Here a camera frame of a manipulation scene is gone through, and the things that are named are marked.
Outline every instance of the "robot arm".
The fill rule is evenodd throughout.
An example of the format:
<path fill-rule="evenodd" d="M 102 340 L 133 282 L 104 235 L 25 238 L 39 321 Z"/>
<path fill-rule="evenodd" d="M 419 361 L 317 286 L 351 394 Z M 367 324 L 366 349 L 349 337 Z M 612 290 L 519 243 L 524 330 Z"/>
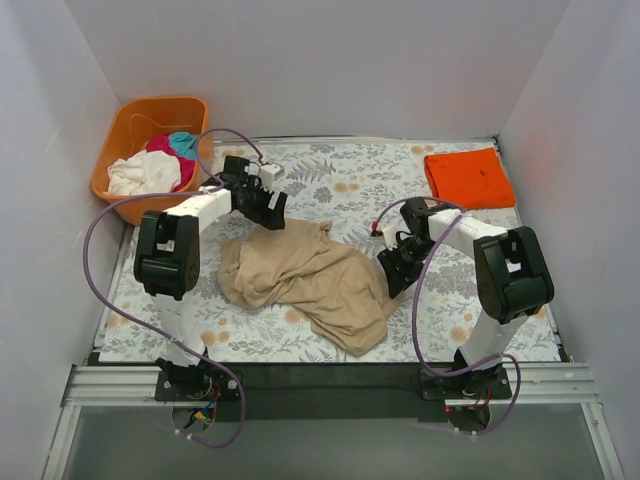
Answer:
<path fill-rule="evenodd" d="M 445 206 L 428 207 L 421 198 L 408 200 L 400 213 L 406 226 L 384 230 L 387 248 L 378 254 L 391 297 L 418 279 L 435 241 L 461 215 L 460 210 Z M 456 352 L 454 366 L 458 369 L 504 353 L 527 318 L 553 299 L 554 287 L 531 228 L 507 230 L 464 217 L 444 243 L 475 260 L 482 305 L 472 334 Z M 498 364 L 499 360 L 486 363 L 479 370 Z"/>
<path fill-rule="evenodd" d="M 244 158 L 227 156 L 220 175 L 223 188 L 205 182 L 200 188 L 205 194 L 163 212 L 148 211 L 140 223 L 134 276 L 151 295 L 163 329 L 198 353 L 205 347 L 194 328 L 192 290 L 200 275 L 200 234 L 233 210 L 270 230 L 284 228 L 287 195 L 272 191 L 284 175 L 282 167 L 262 165 L 257 175 L 251 175 L 249 164 Z M 174 344 L 167 360 L 179 366 L 199 362 Z"/>

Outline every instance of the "brown cloth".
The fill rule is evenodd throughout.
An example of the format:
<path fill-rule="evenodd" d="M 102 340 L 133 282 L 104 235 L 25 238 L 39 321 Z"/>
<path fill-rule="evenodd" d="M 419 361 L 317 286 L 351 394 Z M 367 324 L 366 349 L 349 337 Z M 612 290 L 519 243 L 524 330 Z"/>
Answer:
<path fill-rule="evenodd" d="M 360 356 L 387 336 L 404 295 L 389 298 L 383 272 L 359 250 L 329 238 L 331 222 L 288 218 L 222 244 L 218 280 L 236 305 L 286 303 L 311 317 L 311 331 Z"/>

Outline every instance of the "gray floor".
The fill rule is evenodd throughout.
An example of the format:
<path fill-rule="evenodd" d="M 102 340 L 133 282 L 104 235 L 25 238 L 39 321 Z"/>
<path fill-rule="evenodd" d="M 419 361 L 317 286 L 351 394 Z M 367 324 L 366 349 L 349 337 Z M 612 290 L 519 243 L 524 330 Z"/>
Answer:
<path fill-rule="evenodd" d="M 603 478 L 579 405 L 520 405 L 475 442 L 411 420 L 251 422 L 224 451 L 175 437 L 154 420 L 168 425 L 169 409 L 83 409 L 65 478 Z M 234 427 L 214 425 L 213 438 Z"/>

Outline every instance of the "white cloth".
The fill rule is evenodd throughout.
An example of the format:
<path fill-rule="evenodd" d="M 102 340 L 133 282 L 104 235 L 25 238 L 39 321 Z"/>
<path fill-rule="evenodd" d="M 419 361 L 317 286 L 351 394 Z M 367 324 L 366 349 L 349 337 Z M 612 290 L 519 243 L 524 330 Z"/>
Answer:
<path fill-rule="evenodd" d="M 181 180 L 178 159 L 159 150 L 140 150 L 127 160 L 119 158 L 107 173 L 109 195 L 170 192 Z"/>

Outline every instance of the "red cloth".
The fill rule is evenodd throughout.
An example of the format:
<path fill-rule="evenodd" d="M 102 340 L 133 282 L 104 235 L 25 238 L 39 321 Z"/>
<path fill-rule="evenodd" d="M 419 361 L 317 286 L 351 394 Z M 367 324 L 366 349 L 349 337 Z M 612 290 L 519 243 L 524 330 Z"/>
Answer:
<path fill-rule="evenodd" d="M 147 142 L 147 152 L 157 152 L 161 151 L 166 153 L 167 155 L 171 155 L 178 159 L 180 162 L 180 185 L 175 187 L 172 191 L 177 192 L 178 190 L 183 189 L 187 186 L 187 183 L 193 177 L 193 171 L 196 168 L 195 160 L 189 160 L 188 158 L 179 157 L 176 155 L 175 150 L 169 146 L 169 134 L 165 135 L 156 135 L 155 137 L 151 137 L 151 139 Z"/>

